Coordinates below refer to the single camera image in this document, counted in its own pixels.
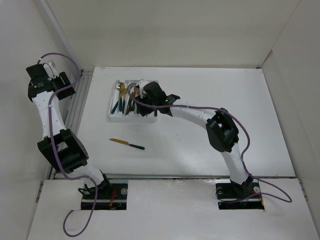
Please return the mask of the gold spoon green handle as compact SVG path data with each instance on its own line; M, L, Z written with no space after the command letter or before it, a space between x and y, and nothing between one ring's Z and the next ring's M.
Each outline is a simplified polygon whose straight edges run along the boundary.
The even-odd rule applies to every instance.
M119 107L119 109L121 111L122 107L123 107L123 90L119 91L118 107Z
M122 113L124 113L124 110L125 110L125 95L127 93L127 89L125 87L125 84L124 83L120 83L120 90L123 90L122 92L122 110L120 110Z

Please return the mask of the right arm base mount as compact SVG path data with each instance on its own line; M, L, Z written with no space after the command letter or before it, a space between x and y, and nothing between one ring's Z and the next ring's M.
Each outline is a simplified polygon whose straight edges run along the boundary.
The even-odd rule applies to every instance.
M236 193L230 182L218 181L215 183L215 196L218 200L219 210L264 210L261 195L249 196L260 193L260 185L254 181L244 193Z

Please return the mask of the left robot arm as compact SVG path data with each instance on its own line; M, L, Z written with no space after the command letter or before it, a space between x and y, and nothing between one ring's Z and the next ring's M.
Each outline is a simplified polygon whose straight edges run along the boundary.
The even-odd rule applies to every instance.
M26 68L30 76L28 98L37 109L42 123L42 140L37 147L51 166L70 178L88 176L90 180L80 192L85 196L111 195L112 185L106 175L93 167L82 142L66 128L59 101L75 94L65 72L57 73L52 65L35 64Z

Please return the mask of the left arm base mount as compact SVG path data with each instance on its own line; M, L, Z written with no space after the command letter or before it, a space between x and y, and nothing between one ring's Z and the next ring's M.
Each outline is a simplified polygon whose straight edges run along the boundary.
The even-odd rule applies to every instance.
M122 211L127 209L127 196L129 183L127 180L112 179L110 181L111 188L99 189L95 210ZM95 188L89 188L86 184L79 188L78 191L82 194L80 209L91 210L94 204Z

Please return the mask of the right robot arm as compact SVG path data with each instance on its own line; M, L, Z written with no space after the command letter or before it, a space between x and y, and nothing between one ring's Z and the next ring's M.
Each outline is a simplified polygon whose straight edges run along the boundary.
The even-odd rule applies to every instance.
M135 97L136 112L146 116L158 110L161 114L181 118L194 123L207 132L209 144L221 153L227 165L232 193L243 197L250 191L253 178L247 173L241 160L239 130L227 110L219 108L215 113L205 109L183 106L180 97L166 95L155 81L141 80L136 84L139 94Z

